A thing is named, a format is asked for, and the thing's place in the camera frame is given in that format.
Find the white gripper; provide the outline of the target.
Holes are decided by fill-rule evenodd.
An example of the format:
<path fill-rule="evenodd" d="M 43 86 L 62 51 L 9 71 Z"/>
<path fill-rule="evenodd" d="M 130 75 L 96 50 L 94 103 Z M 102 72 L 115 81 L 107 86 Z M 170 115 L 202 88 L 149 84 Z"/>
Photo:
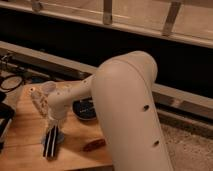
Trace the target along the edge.
<path fill-rule="evenodd" d="M 57 137 L 59 128 L 62 128 L 67 120 L 68 108 L 54 109 L 49 107 L 47 114 L 47 128 L 51 129 L 45 137 L 43 156 L 54 157 L 55 147 L 57 144 Z"/>

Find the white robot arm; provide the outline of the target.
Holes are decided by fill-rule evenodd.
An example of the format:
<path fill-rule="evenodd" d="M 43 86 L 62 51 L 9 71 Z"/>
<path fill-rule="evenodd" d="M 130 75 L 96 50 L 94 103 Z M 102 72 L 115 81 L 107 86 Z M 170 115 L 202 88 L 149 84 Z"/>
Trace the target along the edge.
<path fill-rule="evenodd" d="M 48 95 L 48 114 L 64 118 L 71 103 L 90 97 L 115 171 L 174 171 L 152 95 L 154 58 L 143 51 L 102 63 L 80 83 Z"/>

